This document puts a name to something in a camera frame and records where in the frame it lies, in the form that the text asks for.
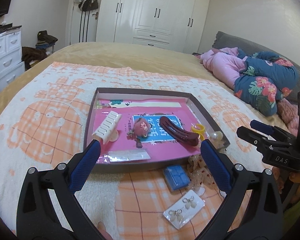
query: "black robotic device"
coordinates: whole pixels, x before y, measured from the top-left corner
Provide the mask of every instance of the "black robotic device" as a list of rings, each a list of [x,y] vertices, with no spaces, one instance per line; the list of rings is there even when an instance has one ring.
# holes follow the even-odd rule
[[[300,171],[300,121],[298,136],[278,128],[251,122],[251,127],[271,135],[269,140],[248,128],[238,128],[239,138],[257,146],[263,162],[277,166],[287,173]],[[227,193],[223,203],[196,240],[279,240],[283,231],[283,204],[289,202],[297,185],[286,181],[279,195],[270,169],[247,171],[233,164],[225,154],[218,153],[209,140],[201,144],[201,154],[220,190]],[[87,217],[74,196],[81,190],[96,160],[100,144],[93,140],[86,150],[73,156],[68,164],[55,169],[28,170],[20,193],[17,210],[17,236],[20,240],[105,240]],[[72,231],[63,228],[49,197],[54,189]],[[252,194],[240,226],[228,232],[247,190]]]

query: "green leaf print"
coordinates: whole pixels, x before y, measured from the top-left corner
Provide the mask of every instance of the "green leaf print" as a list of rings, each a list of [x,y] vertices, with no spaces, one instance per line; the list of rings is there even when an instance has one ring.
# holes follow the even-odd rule
[[[270,111],[271,105],[268,100],[268,97],[258,96],[257,97],[257,110],[260,111],[263,115],[267,115]]]
[[[259,95],[261,95],[262,88],[257,87],[257,82],[253,81],[253,82],[251,82],[251,85],[250,85],[250,88],[249,88],[248,91],[253,96],[259,96]]]
[[[247,75],[250,75],[250,76],[255,76],[254,67],[249,66],[248,69],[247,69],[247,71],[244,72],[244,74],[247,74]]]

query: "gray headboard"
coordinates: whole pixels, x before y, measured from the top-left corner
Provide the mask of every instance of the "gray headboard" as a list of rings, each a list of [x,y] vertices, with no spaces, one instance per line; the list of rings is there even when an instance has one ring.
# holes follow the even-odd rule
[[[254,43],[252,41],[248,41],[236,36],[232,36],[223,32],[218,32],[216,36],[216,40],[212,46],[215,49],[222,49],[222,48],[234,48],[234,47],[239,47],[242,49],[245,53],[248,55],[252,55],[255,52],[259,51],[273,51],[272,49],[269,49],[267,47],[264,47],[260,44]],[[294,64],[296,67],[298,73],[299,73],[299,80],[297,82],[296,87],[294,90],[291,92],[291,94],[287,97],[287,100],[292,103],[292,104],[297,104],[297,93],[300,91],[300,66],[294,63],[292,60],[291,62]]]

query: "blue gripper pad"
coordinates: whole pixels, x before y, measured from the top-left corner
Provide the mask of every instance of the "blue gripper pad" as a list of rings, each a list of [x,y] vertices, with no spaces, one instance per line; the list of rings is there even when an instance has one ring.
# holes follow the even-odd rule
[[[100,153],[100,143],[95,141],[87,150],[86,154],[82,157],[76,168],[72,171],[70,175],[69,190],[73,194],[74,192],[82,189],[90,172],[92,171],[92,168],[96,164]]]
[[[272,135],[274,133],[272,127],[270,125],[264,124],[262,122],[259,122],[257,120],[252,120],[250,122],[250,127],[254,130],[257,130],[261,133],[264,133],[266,135]]]
[[[223,162],[218,157],[217,152],[210,146],[208,140],[204,140],[201,143],[200,149],[201,156],[208,166],[218,188],[229,194],[232,189],[231,176]]]

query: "human hand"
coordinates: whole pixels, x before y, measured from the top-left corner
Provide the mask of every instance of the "human hand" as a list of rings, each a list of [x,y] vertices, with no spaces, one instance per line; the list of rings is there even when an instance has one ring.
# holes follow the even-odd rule
[[[284,182],[283,182],[282,178],[280,177],[280,169],[277,168],[277,167],[273,167],[272,168],[272,173],[273,173],[275,181],[277,182],[279,193],[281,194],[282,190],[283,190],[283,187],[284,187]],[[300,172],[299,173],[291,172],[289,174],[289,179],[293,183],[299,183],[300,184]],[[294,203],[298,202],[299,200],[300,200],[300,185],[299,185],[296,193],[294,194],[294,196],[291,198],[290,203],[294,204]]]
[[[97,224],[97,229],[99,230],[99,232],[103,235],[103,237],[106,239],[106,240],[113,240],[113,238],[111,237],[111,235],[109,235],[106,231],[106,226],[102,223],[102,222],[99,222]]]

